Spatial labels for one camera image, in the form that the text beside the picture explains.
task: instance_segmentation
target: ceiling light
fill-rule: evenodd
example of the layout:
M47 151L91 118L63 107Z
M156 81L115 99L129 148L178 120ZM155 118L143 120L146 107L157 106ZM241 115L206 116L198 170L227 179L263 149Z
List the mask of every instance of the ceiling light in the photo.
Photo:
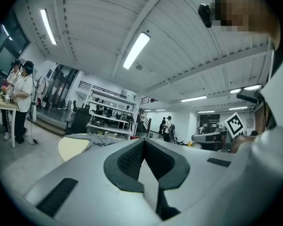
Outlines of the ceiling light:
M242 109L247 109L247 106L243 106L243 107L236 107L236 108L229 108L230 111L234 111L234 110L242 110Z
M52 44L57 45L57 42L55 41L55 38L53 37L52 31L51 31L51 28L50 28L50 25L49 25L46 10L42 9L40 12L41 12L41 16L42 16L46 31L49 35L49 38L50 38Z
M253 85L253 86L245 87L244 89L245 90L257 90L257 89L260 89L260 88L261 88L261 85Z
M215 111L198 111L198 113L214 113Z
M237 94L241 91L241 89L232 89L231 94Z
M123 67L125 69L129 69L131 65L133 64L134 60L137 58L139 53L142 51L143 47L146 46L146 44L149 42L150 36L142 32L137 40L135 41L132 49L130 50L130 53L128 54Z
M186 100L182 100L181 102L188 102L188 101L193 101L193 100L201 100L201 99L206 99L206 96L201 96L201 97L195 97L195 98L191 98L191 99L186 99Z
M7 36L9 36L8 31L6 30L5 26L2 24L2 28Z

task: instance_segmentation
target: white ceiling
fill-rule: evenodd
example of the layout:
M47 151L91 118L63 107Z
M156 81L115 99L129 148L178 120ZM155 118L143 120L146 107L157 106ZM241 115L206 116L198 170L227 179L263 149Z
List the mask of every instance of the white ceiling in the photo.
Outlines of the white ceiling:
M198 6L211 1L19 0L15 11L27 37L49 60L170 104L215 97L188 103L203 110L241 104L228 92L264 84L270 65L268 37L204 26ZM56 46L46 35L40 14L44 8ZM137 36L147 31L151 40L135 64L124 69Z

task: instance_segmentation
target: qr code sign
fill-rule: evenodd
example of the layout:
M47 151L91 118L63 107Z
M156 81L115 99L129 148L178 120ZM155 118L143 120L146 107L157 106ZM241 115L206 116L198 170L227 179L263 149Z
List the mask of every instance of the qr code sign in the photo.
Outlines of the qr code sign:
M244 128L243 123L237 113L225 120L225 125L234 138Z

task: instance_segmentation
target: white sneaker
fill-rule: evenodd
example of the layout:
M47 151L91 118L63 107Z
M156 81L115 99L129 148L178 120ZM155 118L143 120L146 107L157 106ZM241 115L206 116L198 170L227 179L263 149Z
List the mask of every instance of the white sneaker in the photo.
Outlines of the white sneaker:
M11 136L10 136L10 133L9 132L5 132L5 135L4 135L4 140L5 141L7 141L7 140L9 140L11 138Z

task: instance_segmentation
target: shelf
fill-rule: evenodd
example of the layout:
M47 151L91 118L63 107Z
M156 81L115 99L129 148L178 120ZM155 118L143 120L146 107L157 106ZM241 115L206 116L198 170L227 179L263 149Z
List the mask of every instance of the shelf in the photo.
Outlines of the shelf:
M134 102L133 101L129 101L129 100L126 100L124 98L121 98L121 97L118 97L118 96L114 96L114 95L112 95L112 94L110 94L108 92L101 91L99 89L92 88L92 91L96 95L104 96L104 97L107 97L107 98L110 98L110 99L113 99L113 100L118 100L120 102L129 104L129 105L136 105L135 101Z
M89 101L90 103L93 103L93 104L96 104L96 105L102 105L103 107L108 107L108 108L112 108L112 109L114 109L114 110L123 111L123 112L127 112L127 113L130 113L130 114L133 114L132 111L127 111L127 110L120 109L120 108L117 108L117 107L114 107L114 106L102 104L102 103L100 103L100 102L95 102L94 100L88 100L88 101Z
M107 130L107 131L113 131L113 132L117 132L117 133L127 134L127 135L130 135L132 133L130 130L122 130L122 129L117 129L117 128L113 128L113 127L95 126L95 125L91 125L90 123L88 123L87 126L98 128L98 129L102 129L102 130Z
M95 114L95 113L91 113L91 115L93 115L95 117L100 117L100 118L103 118L103 119L107 119L107 120L118 121L118 122L122 122L122 123L129 123L127 121L116 119L115 117L107 117L107 116L98 115L98 114Z

